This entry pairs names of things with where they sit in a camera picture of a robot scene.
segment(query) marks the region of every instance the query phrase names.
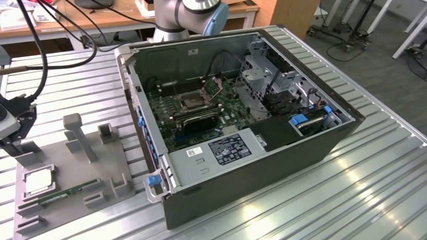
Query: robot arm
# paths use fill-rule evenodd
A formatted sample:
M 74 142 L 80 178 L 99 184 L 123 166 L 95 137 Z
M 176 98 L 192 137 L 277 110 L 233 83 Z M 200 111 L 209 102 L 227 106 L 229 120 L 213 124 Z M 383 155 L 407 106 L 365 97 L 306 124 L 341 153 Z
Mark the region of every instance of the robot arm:
M 230 7 L 221 0 L 155 0 L 154 42 L 190 37 L 188 30 L 211 36 L 225 29 Z

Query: blue latch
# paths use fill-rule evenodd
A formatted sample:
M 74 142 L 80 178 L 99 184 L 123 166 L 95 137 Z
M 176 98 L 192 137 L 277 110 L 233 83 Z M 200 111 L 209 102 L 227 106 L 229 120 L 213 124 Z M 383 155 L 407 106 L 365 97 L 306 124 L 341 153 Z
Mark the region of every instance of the blue latch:
M 291 122 L 295 126 L 307 121 L 309 121 L 309 118 L 305 116 L 305 114 L 298 114 L 291 118 Z
M 333 109 L 330 106 L 325 106 L 325 111 L 327 112 L 327 114 L 330 114 L 333 112 Z
M 148 186 L 152 187 L 154 185 L 158 185 L 162 183 L 162 177 L 160 175 L 154 175 L 154 176 L 150 176 L 147 178 L 147 183 L 148 183 Z
M 143 118 L 143 116 L 140 116 L 139 120 L 138 120 L 138 126 L 142 127 L 144 125 L 146 125 L 144 118 Z

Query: gray floor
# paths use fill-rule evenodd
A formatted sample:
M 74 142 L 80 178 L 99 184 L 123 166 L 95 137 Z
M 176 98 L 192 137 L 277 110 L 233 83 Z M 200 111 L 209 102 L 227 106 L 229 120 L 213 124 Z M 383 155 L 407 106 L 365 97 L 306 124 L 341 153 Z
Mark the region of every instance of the gray floor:
M 330 10 L 335 0 L 322 0 L 322 7 Z M 337 13 L 335 21 L 339 21 L 350 0 L 345 0 Z M 354 12 L 350 24 L 354 27 L 363 11 L 363 1 Z M 367 30 L 379 10 L 373 8 L 366 18 L 362 29 Z M 309 45 L 338 66 L 338 68 L 369 90 L 369 92 L 427 135 L 427 81 L 423 81 L 410 71 L 407 55 L 395 60 L 393 54 L 405 42 L 409 35 L 403 33 L 409 22 L 393 15 L 386 15 L 379 27 L 371 35 L 371 45 L 366 52 L 351 62 L 339 62 L 327 56 L 326 50 L 341 42 L 317 32 L 313 37 L 306 37 Z M 427 34 L 422 33 L 415 43 L 422 43 Z M 331 49 L 331 55 L 338 59 L 350 59 L 361 50 L 354 49 L 346 53 L 345 48 Z M 427 57 L 422 60 L 427 66 Z M 418 73 L 426 72 L 413 62 L 413 68 Z

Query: gray block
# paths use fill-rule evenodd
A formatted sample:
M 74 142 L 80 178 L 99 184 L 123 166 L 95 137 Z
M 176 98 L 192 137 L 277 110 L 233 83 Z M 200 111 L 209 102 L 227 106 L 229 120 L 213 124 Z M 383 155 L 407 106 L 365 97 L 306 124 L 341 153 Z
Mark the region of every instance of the gray block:
M 102 181 L 102 179 L 98 177 L 96 178 L 96 182 L 91 183 L 90 185 L 84 186 L 82 188 L 82 190 L 88 193 L 88 192 L 94 192 L 95 190 L 100 189 L 104 187 L 104 182 Z
M 132 187 L 124 173 L 122 173 L 122 178 L 123 184 L 120 185 L 116 185 L 114 178 L 110 179 L 111 188 L 116 198 L 122 198 L 132 192 Z
M 24 207 L 20 209 L 20 206 L 18 206 L 16 213 L 22 216 L 27 216 L 30 214 L 36 213 L 38 211 L 43 210 L 43 206 L 39 203 L 35 203 L 34 205 L 30 205 L 28 207 Z
M 42 152 L 40 147 L 38 146 L 38 144 L 34 141 L 23 143 L 20 147 L 22 147 L 22 150 L 26 153 L 31 153 L 31 152 L 39 153 L 39 152 Z
M 98 126 L 102 144 L 108 144 L 119 139 L 118 129 L 110 123 Z
M 31 217 L 27 221 L 18 225 L 16 232 L 26 235 L 39 229 L 42 229 L 47 224 L 47 220 L 38 216 Z
M 80 146 L 80 142 L 79 142 L 78 139 L 71 140 L 70 142 L 67 142 L 66 146 L 67 146 L 71 154 L 75 154 L 76 152 L 82 151 L 82 146 Z
M 100 191 L 100 192 L 84 197 L 83 203 L 88 209 L 99 207 L 100 205 L 107 203 L 107 198 L 106 198 L 104 193 Z
M 87 155 L 88 162 L 91 163 L 91 162 L 96 161 L 98 160 L 96 154 L 95 154 L 94 149 L 91 147 L 88 138 L 80 128 L 83 126 L 80 114 L 79 113 L 70 114 L 62 118 L 62 121 L 63 121 L 64 128 L 74 132 L 74 135 L 75 135 L 75 137 L 80 143 L 80 146 L 83 148 L 83 151 Z
M 64 134 L 68 141 L 76 140 L 76 135 L 72 131 L 66 131 Z
M 28 168 L 31 165 L 42 162 L 34 152 L 16 156 L 15 159 L 24 168 Z

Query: aluminum table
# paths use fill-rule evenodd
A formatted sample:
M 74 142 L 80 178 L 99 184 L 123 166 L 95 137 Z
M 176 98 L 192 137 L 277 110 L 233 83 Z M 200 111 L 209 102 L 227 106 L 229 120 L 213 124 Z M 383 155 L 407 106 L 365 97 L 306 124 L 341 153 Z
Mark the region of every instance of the aluminum table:
M 50 71 L 38 99 L 39 117 L 27 140 L 39 145 L 66 139 L 63 115 L 80 113 L 86 133 L 103 123 L 119 128 L 138 194 L 58 227 L 35 239 L 426 239 L 427 139 L 338 68 L 291 34 L 266 30 L 325 82 L 367 116 L 322 162 L 241 200 L 167 230 L 162 203 L 147 200 L 148 173 L 122 90 L 114 53 L 74 69 Z M 51 54 L 70 64 L 88 51 Z M 12 66 L 40 64 L 38 56 Z M 31 93 L 40 72 L 6 76 L 8 98 Z M 14 231 L 15 160 L 0 152 L 0 240 Z

